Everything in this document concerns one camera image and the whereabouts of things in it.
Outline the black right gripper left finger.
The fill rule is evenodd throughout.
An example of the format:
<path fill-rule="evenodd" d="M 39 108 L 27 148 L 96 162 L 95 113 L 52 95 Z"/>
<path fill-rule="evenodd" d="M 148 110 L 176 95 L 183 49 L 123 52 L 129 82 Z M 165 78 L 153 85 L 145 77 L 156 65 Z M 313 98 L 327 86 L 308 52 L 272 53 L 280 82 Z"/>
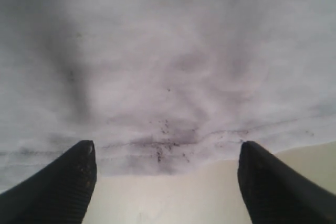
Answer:
<path fill-rule="evenodd" d="M 82 223 L 96 182 L 94 143 L 80 141 L 1 194 L 1 223 Z"/>

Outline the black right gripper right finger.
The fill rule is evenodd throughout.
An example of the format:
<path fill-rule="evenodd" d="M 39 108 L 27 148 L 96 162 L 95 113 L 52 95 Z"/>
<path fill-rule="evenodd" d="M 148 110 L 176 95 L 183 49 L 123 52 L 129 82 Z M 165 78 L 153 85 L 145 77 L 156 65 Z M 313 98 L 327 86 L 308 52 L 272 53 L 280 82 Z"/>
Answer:
<path fill-rule="evenodd" d="M 256 142 L 242 144 L 237 179 L 252 223 L 335 223 L 335 195 Z"/>

